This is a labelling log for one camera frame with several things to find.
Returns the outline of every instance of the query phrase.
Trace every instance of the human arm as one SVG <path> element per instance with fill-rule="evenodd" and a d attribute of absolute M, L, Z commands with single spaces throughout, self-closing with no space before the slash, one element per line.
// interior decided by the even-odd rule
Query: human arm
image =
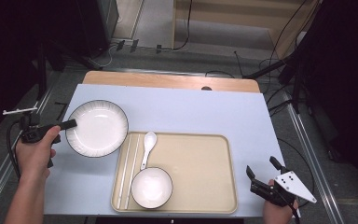
<path fill-rule="evenodd" d="M 273 185 L 274 181 L 270 180 L 268 182 L 269 185 Z M 293 207 L 295 209 L 298 208 L 298 203 L 295 200 Z M 264 202 L 263 207 L 263 219 L 265 224 L 287 224 L 290 222 L 292 218 L 293 212 L 289 206 L 280 207 L 269 201 Z"/>
<path fill-rule="evenodd" d="M 49 158 L 55 155 L 51 143 L 59 132 L 60 127 L 55 126 L 37 143 L 23 144 L 20 140 L 17 144 L 16 156 L 21 178 L 5 224 L 43 223 L 45 184 L 50 174 L 47 164 Z"/>

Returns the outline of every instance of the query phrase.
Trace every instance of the white ceramic spoon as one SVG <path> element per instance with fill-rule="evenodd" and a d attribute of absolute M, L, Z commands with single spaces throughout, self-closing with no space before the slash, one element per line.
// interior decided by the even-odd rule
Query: white ceramic spoon
<path fill-rule="evenodd" d="M 144 154 L 144 159 L 142 160 L 141 171 L 146 168 L 147 158 L 149 157 L 149 153 L 153 149 L 156 143 L 157 143 L 157 136 L 155 133 L 150 132 L 145 135 L 145 142 L 144 142 L 145 154 Z"/>

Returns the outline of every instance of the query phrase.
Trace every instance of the human hand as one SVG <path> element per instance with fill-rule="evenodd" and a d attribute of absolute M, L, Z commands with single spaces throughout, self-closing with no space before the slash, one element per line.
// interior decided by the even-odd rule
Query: human hand
<path fill-rule="evenodd" d="M 274 181 L 271 179 L 268 182 L 269 185 L 274 185 Z M 293 207 L 295 209 L 298 208 L 298 203 L 295 200 Z M 274 224 L 287 224 L 289 223 L 290 219 L 292 218 L 293 212 L 289 206 L 280 207 L 269 201 L 264 202 L 263 207 L 263 218 L 264 223 L 274 223 Z"/>
<path fill-rule="evenodd" d="M 56 154 L 51 149 L 54 138 L 60 132 L 59 126 L 54 126 L 48 130 L 42 140 L 33 144 L 24 144 L 21 140 L 16 145 L 16 157 L 21 170 L 21 178 L 46 179 L 50 174 L 47 167 L 49 158 Z"/>

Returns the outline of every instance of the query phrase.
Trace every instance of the white plate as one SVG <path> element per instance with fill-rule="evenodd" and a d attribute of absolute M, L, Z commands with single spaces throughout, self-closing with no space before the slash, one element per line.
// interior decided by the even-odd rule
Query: white plate
<path fill-rule="evenodd" d="M 160 168 L 147 168 L 132 180 L 133 199 L 144 208 L 158 208 L 165 204 L 172 194 L 171 177 Z"/>
<path fill-rule="evenodd" d="M 69 145 L 87 157 L 102 157 L 124 142 L 129 123 L 124 111 L 109 101 L 90 101 L 78 107 L 69 119 L 77 127 L 66 130 Z"/>

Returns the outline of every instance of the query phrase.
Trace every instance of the tray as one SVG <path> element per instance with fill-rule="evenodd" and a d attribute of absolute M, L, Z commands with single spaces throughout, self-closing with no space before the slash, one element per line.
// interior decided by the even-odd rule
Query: tray
<path fill-rule="evenodd" d="M 144 209 L 131 196 L 131 181 L 140 172 L 145 133 L 129 133 L 121 146 L 111 204 L 118 212 L 230 214 L 237 192 L 228 140 L 222 135 L 156 133 L 147 167 L 172 178 L 171 198 L 161 207 Z"/>

